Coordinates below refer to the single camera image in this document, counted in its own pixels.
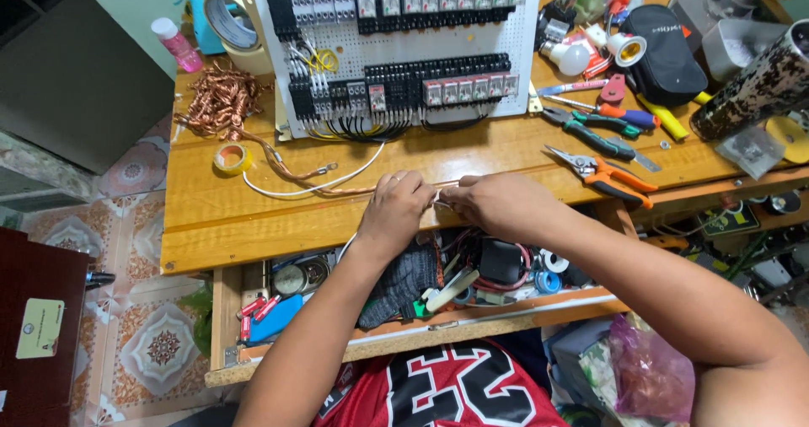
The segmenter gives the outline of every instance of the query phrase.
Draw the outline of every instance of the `black number on jersey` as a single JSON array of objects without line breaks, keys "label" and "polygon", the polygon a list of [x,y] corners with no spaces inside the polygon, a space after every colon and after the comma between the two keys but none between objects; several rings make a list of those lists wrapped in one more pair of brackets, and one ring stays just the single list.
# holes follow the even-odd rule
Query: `black number on jersey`
[{"label": "black number on jersey", "polygon": [[[455,381],[437,388],[430,364],[449,359],[471,362]],[[513,374],[511,358],[483,340],[449,345],[449,350],[441,347],[400,353],[388,366],[388,425],[459,422],[468,408],[483,424],[522,427],[536,414],[528,390],[522,386],[495,389]]]}]

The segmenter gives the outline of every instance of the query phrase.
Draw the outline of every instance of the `white perforated board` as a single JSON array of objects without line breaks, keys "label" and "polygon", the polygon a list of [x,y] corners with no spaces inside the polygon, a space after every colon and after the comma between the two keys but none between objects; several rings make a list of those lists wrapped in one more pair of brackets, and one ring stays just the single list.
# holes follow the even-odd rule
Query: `white perforated board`
[{"label": "white perforated board", "polygon": [[[357,23],[348,22],[308,26],[303,32],[314,39],[318,49],[331,49],[337,54],[340,68],[336,74],[326,73],[330,81],[364,78],[363,68],[366,65],[508,53],[511,72],[520,74],[520,93],[503,97],[490,116],[515,115],[525,113],[528,104],[536,9],[539,3],[540,0],[526,0],[525,5],[517,7],[507,21],[499,24],[360,35]],[[267,0],[256,0],[256,4],[260,23],[268,37],[265,47],[273,60],[281,97],[290,110],[287,115],[292,135],[295,138],[306,138],[308,135],[303,125],[295,118],[295,113],[291,112],[294,108],[289,96],[286,50],[275,36]],[[477,112],[470,107],[431,110],[427,114],[427,120],[433,123],[465,121],[476,117]]]}]

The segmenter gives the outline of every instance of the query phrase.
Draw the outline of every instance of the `person's left hand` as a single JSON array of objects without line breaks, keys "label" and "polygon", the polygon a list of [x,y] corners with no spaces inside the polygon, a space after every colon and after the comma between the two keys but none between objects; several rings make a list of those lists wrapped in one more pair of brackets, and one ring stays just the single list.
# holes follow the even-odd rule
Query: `person's left hand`
[{"label": "person's left hand", "polygon": [[435,192],[418,171],[383,174],[349,248],[362,247],[366,256],[388,264],[418,233],[421,214],[432,204]]}]

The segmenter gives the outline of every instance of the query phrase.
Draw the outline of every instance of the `hand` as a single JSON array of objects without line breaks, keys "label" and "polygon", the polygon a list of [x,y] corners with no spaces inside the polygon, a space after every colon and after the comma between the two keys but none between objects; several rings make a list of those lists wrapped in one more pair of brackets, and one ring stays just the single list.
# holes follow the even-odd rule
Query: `hand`
[{"label": "hand", "polygon": [[550,250],[553,241],[571,231],[579,215],[522,174],[463,176],[458,186],[441,190],[440,197],[498,239]]},{"label": "hand", "polygon": [[418,233],[421,214],[434,198],[435,187],[418,171],[382,175],[349,248],[361,246],[365,255],[387,265]]}]

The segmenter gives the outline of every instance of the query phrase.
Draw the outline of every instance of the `pink bottle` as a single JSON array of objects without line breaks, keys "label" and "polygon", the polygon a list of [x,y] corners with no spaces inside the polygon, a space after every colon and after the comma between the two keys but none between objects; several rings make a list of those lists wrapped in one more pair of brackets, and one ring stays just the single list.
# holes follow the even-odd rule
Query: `pink bottle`
[{"label": "pink bottle", "polygon": [[177,63],[188,73],[202,69],[202,59],[195,51],[188,40],[177,29],[177,25],[169,18],[158,18],[152,23],[152,32],[157,35],[157,39],[166,46],[168,52],[174,56]]}]

